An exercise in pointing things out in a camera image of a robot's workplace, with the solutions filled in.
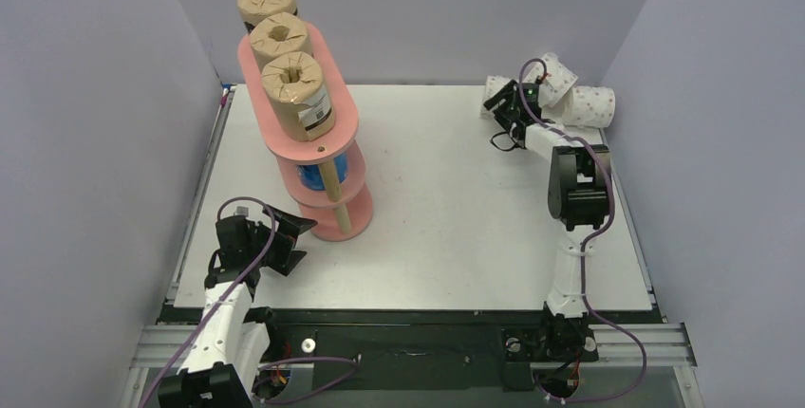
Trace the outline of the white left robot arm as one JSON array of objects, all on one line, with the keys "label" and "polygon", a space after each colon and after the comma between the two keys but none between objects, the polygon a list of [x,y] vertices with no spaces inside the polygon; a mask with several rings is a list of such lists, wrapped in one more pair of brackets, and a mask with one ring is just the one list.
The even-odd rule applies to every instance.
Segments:
[{"label": "white left robot arm", "polygon": [[296,247],[299,236],[318,223],[268,204],[261,210],[266,222],[245,214],[217,217],[202,317],[174,359],[177,373],[159,379],[159,406],[249,407],[260,360],[282,351],[281,331],[248,314],[261,270],[289,275],[306,255]]}]

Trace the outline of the white dotted roll top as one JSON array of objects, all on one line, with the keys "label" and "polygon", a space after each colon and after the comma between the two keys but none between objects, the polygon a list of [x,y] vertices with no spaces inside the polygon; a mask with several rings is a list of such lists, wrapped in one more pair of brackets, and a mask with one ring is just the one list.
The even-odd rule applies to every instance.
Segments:
[{"label": "white dotted roll top", "polygon": [[555,53],[544,54],[542,61],[548,71],[539,87],[538,104],[541,108],[554,107],[576,84],[578,76],[562,64]]}]

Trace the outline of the brown roll front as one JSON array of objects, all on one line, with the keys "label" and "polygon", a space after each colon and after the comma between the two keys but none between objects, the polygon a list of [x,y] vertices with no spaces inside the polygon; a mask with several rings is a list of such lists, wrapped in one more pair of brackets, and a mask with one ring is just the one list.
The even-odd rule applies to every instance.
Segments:
[{"label": "brown roll front", "polygon": [[259,70],[288,53],[313,55],[307,23],[288,12],[276,13],[258,23],[249,34],[249,46]]}]

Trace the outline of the white dotted roll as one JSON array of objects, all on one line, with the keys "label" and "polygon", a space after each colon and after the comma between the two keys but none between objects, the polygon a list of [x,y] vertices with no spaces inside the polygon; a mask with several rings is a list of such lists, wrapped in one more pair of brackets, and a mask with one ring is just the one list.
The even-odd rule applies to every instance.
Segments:
[{"label": "white dotted roll", "polygon": [[541,108],[554,107],[576,84],[578,76],[562,64],[555,53],[544,54],[542,61],[548,71],[539,87],[538,104]]},{"label": "white dotted roll", "polygon": [[511,78],[504,76],[488,76],[486,78],[479,112],[479,115],[482,119],[489,120],[493,117],[493,114],[486,109],[485,103],[489,101],[496,93],[504,89],[506,84],[511,80]]},{"label": "white dotted roll", "polygon": [[574,86],[565,99],[565,125],[603,129],[615,115],[616,96],[608,87]]}]

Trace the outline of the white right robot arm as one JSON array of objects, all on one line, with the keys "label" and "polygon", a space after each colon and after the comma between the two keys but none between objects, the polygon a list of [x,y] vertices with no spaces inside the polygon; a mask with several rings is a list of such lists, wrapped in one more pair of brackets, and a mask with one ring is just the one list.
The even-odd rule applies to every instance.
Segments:
[{"label": "white right robot arm", "polygon": [[540,114],[536,98],[534,83],[489,77],[481,116],[500,126],[494,137],[508,138],[509,152],[529,150],[550,163],[548,209],[562,233],[546,306],[554,316],[578,319],[589,313],[585,258],[592,254],[596,237],[614,220],[609,149],[571,136],[556,123],[536,122],[534,117]]}]

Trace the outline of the brown paper roll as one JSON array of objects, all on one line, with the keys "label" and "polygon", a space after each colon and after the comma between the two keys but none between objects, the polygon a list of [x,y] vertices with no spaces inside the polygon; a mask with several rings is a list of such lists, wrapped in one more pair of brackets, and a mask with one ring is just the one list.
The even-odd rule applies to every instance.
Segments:
[{"label": "brown paper roll", "polygon": [[281,12],[298,14],[296,0],[236,0],[238,13],[248,33],[267,17]]}]

